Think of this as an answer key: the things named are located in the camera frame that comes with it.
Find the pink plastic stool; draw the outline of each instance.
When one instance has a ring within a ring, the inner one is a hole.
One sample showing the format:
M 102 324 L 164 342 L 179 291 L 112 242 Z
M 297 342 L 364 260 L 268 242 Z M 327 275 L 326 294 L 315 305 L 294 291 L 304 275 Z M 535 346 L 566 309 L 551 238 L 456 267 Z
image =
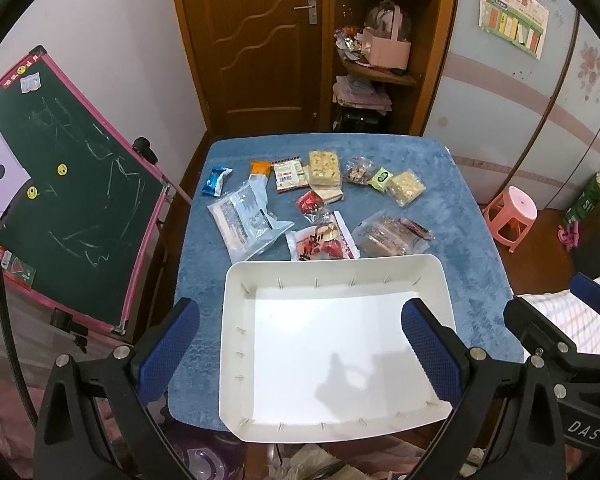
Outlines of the pink plastic stool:
M 493 219 L 490 219 L 489 213 L 493 209 L 498 212 Z M 538 210 L 528 194 L 520 191 L 517 187 L 509 186 L 493 199 L 483 210 L 483 214 L 493 239 L 507 246 L 509 252 L 512 253 L 531 229 L 538 216 Z M 515 240 L 509 240 L 500 234 L 500 229 L 507 224 L 518 234 Z

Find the checkered fabric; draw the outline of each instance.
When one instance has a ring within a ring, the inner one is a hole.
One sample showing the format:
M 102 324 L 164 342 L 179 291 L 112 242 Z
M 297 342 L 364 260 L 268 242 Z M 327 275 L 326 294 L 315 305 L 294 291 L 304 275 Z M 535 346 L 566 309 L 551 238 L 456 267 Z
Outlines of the checkered fabric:
M 595 281 L 600 284 L 600 277 Z M 524 294 L 522 298 L 571 338 L 578 352 L 600 354 L 600 316 L 568 290 L 555 294 Z

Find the white plastic bin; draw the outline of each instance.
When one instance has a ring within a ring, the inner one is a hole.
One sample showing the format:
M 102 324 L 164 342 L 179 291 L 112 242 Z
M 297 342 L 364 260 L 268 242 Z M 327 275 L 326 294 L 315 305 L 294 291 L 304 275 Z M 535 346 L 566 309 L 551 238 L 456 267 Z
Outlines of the white plastic bin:
M 241 262 L 227 272 L 220 418 L 247 442 L 333 442 L 446 418 L 402 332 L 420 297 L 456 329 L 432 254 Z

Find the chalkboard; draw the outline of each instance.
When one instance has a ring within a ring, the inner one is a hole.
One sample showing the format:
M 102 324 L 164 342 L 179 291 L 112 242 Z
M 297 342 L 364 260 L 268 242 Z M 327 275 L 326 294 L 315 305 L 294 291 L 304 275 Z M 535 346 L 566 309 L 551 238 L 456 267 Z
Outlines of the chalkboard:
M 48 306 L 123 332 L 141 249 L 164 200 L 159 173 L 41 46 L 0 81 L 0 132 L 31 176 L 0 245 L 35 269 L 32 290 Z

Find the fuzzy blue table cover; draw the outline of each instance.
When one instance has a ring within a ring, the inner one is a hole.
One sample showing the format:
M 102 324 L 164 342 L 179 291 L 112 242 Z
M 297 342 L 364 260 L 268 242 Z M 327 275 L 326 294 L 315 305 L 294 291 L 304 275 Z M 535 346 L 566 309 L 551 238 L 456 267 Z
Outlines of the fuzzy blue table cover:
M 343 170 L 349 157 L 360 155 L 396 174 L 413 170 L 427 189 L 405 208 L 371 186 L 347 182 L 342 187 L 344 199 L 330 207 L 340 211 L 349 230 L 382 209 L 429 229 L 435 240 L 427 252 L 442 262 L 456 329 L 464 344 L 481 346 L 496 359 L 522 361 L 522 346 L 502 319 L 504 306 L 512 298 L 504 267 L 471 191 L 442 144 L 388 134 L 291 134 L 220 140 L 209 150 L 193 199 L 174 298 L 191 298 L 200 307 L 200 330 L 168 389 L 171 415 L 186 424 L 226 430 L 218 413 L 220 331 L 224 279 L 231 261 L 207 209 L 216 199 L 201 195 L 200 190 L 213 166 L 233 168 L 222 189 L 231 192 L 248 178 L 250 161 L 288 156 L 301 156 L 305 161 L 311 150 L 337 152 Z M 296 205 L 296 199 L 305 192 L 276 193 L 272 174 L 267 184 L 269 210 L 280 220 L 295 222 L 295 230 L 308 227 Z M 284 236 L 254 257 L 289 259 Z

